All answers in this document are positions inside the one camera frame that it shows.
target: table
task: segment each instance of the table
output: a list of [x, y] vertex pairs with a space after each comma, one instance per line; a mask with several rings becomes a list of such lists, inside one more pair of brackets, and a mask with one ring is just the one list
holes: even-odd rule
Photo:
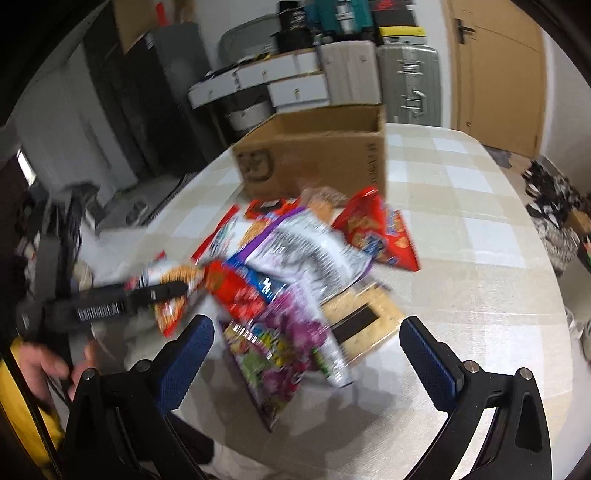
[[[517, 194], [462, 132], [388, 124], [387, 141], [388, 201], [402, 210], [422, 269], [375, 265], [372, 273], [461, 360], [511, 375], [529, 367], [555, 441], [571, 398], [569, 333], [556, 278]], [[162, 249], [186, 260], [233, 202], [246, 201], [225, 152], [150, 224], [121, 269], [133, 270]], [[205, 299], [197, 311], [215, 317], [219, 308]], [[153, 327], [124, 338], [128, 368], [164, 343]], [[341, 390], [304, 383], [269, 434], [218, 331], [178, 413], [221, 444], [300, 478], [404, 478], [446, 415], [434, 409], [398, 336], [352, 375], [355, 382]], [[469, 448], [456, 478], [469, 471], [492, 413], [485, 412], [477, 447]]]

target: blue gripper pad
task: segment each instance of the blue gripper pad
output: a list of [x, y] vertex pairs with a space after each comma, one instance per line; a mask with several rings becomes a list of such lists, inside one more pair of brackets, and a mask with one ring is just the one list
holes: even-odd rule
[[180, 407], [213, 345], [213, 331], [211, 319], [197, 315], [176, 340], [164, 345], [154, 359], [148, 382], [163, 414]]
[[436, 341], [417, 317], [403, 320], [400, 346], [435, 408], [451, 413], [463, 386], [463, 374], [457, 366], [457, 357], [447, 345]]

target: suitcase handle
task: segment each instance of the suitcase handle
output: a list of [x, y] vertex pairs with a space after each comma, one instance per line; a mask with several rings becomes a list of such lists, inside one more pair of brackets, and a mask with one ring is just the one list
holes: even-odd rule
[[425, 112], [423, 112], [423, 100], [425, 98], [427, 98], [427, 95], [425, 95], [423, 92], [419, 91], [419, 90], [413, 90], [413, 94], [418, 96], [418, 98], [409, 98], [406, 97], [407, 103], [409, 100], [413, 100], [414, 102], [418, 102], [418, 105], [401, 105], [400, 108], [404, 109], [404, 110], [409, 110], [410, 112], [414, 113], [414, 117], [418, 118], [422, 115], [425, 114]]
[[422, 66], [422, 61], [418, 61], [416, 63], [403, 63], [401, 65], [402, 70], [399, 70], [398, 73], [403, 75], [422, 75]]

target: wooden board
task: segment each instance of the wooden board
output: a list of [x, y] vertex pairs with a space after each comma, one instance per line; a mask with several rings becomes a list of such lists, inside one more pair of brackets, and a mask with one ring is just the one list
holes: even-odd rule
[[329, 323], [334, 325], [365, 304], [368, 304], [379, 318], [341, 344], [349, 362], [358, 360], [397, 333], [400, 324], [406, 318], [390, 299], [389, 291], [377, 283], [361, 291], [355, 286], [349, 287], [322, 305], [322, 311]]

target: metal screw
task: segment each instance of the metal screw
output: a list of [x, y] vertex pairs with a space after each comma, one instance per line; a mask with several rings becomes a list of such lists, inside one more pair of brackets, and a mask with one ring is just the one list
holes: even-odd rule
[[526, 380], [531, 380], [532, 378], [534, 378], [534, 374], [531, 372], [531, 370], [529, 368], [520, 368], [519, 369], [519, 374], [525, 378]]
[[82, 378], [84, 380], [90, 380], [92, 377], [95, 376], [96, 370], [94, 368], [87, 368], [82, 372]]
[[150, 365], [152, 365], [152, 362], [150, 360], [140, 360], [135, 364], [134, 368], [138, 372], [145, 372], [148, 368], [150, 368]]
[[464, 362], [464, 368], [471, 374], [475, 374], [480, 370], [480, 365], [478, 365], [474, 360], [466, 360]]

